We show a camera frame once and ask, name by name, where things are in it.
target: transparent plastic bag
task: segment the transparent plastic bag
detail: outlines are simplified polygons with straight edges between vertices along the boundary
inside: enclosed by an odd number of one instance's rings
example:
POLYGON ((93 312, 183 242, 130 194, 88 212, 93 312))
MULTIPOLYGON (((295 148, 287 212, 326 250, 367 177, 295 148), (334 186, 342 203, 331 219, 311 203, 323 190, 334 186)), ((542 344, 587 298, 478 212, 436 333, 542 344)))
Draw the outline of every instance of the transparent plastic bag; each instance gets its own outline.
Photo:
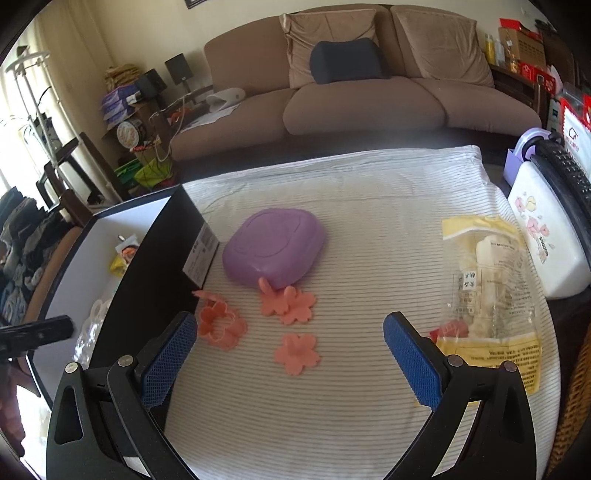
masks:
POLYGON ((528 393, 540 386, 529 252, 519 230, 494 216, 443 220, 444 275, 450 284, 431 338, 445 355, 477 367, 517 364, 528 393))
POLYGON ((72 355, 72 360, 78 362, 83 368, 88 368, 90 365, 92 352, 95 349, 100 329, 103 326, 103 322, 105 321, 110 306, 110 300, 106 302, 97 300, 90 309, 89 317, 84 324, 82 324, 80 335, 78 336, 76 347, 74 349, 74 355, 72 355))

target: dark gray pillow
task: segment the dark gray pillow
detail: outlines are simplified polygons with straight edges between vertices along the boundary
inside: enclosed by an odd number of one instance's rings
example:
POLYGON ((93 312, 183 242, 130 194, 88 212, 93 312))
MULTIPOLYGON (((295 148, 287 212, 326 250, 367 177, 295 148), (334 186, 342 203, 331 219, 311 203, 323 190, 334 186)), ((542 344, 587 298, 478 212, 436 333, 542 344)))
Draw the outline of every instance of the dark gray pillow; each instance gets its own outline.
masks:
POLYGON ((370 38, 318 42, 310 55, 310 71, 314 81, 321 85, 390 78, 382 52, 370 38))

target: picture frame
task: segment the picture frame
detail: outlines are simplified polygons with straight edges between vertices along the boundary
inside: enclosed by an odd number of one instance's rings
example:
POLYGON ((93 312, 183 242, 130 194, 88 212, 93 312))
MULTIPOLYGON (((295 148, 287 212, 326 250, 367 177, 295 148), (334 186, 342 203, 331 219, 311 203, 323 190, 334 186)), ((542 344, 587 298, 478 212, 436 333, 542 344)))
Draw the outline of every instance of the picture frame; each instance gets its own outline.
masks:
POLYGON ((185 0, 185 3, 187 4, 187 8, 193 8, 198 6, 198 4, 202 4, 204 1, 206 0, 185 0))

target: blue textured pad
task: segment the blue textured pad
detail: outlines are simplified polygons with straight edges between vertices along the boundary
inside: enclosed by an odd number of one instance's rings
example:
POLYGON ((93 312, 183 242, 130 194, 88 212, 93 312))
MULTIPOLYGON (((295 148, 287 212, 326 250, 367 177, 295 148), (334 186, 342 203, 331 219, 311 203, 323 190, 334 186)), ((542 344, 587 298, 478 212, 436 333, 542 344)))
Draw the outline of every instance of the blue textured pad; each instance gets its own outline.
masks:
POLYGON ((196 340, 197 322, 189 314, 144 374, 142 403, 146 409, 162 405, 196 340))
POLYGON ((435 410, 441 402, 441 379, 411 335, 393 315, 384 320, 384 340, 421 405, 435 410))

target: pillow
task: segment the pillow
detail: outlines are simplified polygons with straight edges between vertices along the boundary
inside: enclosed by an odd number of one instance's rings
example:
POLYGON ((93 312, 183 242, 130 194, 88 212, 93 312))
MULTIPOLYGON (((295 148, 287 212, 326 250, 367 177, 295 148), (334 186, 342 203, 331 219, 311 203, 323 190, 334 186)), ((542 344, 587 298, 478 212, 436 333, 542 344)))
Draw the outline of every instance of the pillow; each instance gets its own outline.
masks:
POLYGON ((374 24, 375 10, 340 10, 283 14, 281 26, 287 39, 287 60, 290 64, 290 87, 301 88, 314 83, 310 72, 310 55, 320 41, 378 39, 374 24))
POLYGON ((370 38, 318 42, 310 55, 310 71, 319 85, 390 78, 382 53, 370 38))
POLYGON ((423 78, 494 86, 478 46, 476 20, 452 12, 394 6, 423 78))

